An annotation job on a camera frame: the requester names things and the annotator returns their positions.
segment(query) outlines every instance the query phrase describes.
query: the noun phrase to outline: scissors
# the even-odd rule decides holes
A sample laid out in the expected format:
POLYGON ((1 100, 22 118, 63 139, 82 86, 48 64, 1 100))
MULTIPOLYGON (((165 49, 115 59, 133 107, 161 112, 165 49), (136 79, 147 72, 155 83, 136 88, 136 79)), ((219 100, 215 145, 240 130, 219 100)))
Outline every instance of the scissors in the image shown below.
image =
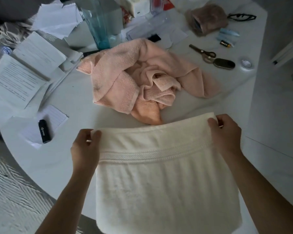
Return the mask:
POLYGON ((216 53, 214 52, 207 52, 204 51, 202 49, 197 48, 196 46, 190 44, 189 45, 190 48, 192 48, 193 50, 195 50, 196 52, 200 53, 202 55, 203 61, 208 63, 208 64, 212 64, 216 58, 216 53))

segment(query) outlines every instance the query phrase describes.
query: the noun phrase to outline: floor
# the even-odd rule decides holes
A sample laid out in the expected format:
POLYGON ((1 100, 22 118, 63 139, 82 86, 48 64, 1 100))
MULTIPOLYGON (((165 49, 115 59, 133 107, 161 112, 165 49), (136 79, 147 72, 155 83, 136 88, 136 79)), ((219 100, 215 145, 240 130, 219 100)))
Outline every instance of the floor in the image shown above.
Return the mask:
MULTIPOLYGON (((293 61, 275 68, 270 59, 293 38, 293 0, 254 0, 268 11, 260 65, 243 152, 271 184, 293 204, 293 61)), ((0 141, 0 233, 33 233, 54 199, 20 169, 0 141), (12 194, 26 192, 29 200, 12 194)), ((243 224, 235 234, 257 233, 244 203, 243 224)), ((82 217, 79 233, 100 233, 95 221, 82 217)))

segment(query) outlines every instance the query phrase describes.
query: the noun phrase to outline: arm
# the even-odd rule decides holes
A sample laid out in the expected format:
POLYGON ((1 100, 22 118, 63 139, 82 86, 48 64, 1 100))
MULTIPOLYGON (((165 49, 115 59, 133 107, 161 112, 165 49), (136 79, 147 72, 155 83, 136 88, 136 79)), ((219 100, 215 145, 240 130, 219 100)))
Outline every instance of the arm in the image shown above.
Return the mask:
POLYGON ((99 141, 101 132, 94 133, 91 143, 91 129, 80 130, 73 146, 73 174, 56 203, 43 220, 35 234, 75 234, 82 213, 86 193, 99 162, 99 141))
POLYGON ((213 142, 230 168, 260 234, 293 233, 293 206, 247 160, 240 149, 241 128, 227 115, 208 119, 213 142))

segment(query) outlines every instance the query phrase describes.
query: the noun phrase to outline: pink pouch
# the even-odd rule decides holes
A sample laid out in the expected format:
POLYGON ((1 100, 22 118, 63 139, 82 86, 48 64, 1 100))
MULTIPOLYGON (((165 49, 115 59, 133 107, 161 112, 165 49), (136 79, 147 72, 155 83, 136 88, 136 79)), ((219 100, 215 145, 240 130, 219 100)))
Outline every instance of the pink pouch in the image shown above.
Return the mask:
POLYGON ((228 25, 225 11, 216 4, 206 4, 201 8, 188 10, 185 16, 189 26, 198 36, 205 36, 228 25))

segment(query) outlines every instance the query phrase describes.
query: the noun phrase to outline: pink towel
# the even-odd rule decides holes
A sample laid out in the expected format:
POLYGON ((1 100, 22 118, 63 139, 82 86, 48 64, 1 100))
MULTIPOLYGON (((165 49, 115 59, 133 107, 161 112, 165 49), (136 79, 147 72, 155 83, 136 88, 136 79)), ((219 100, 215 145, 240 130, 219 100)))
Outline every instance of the pink towel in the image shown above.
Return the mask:
POLYGON ((146 39, 92 54, 77 70, 91 75, 94 103, 150 125, 163 123, 160 110, 172 106, 176 90, 204 98, 218 92, 216 81, 197 66, 146 39))

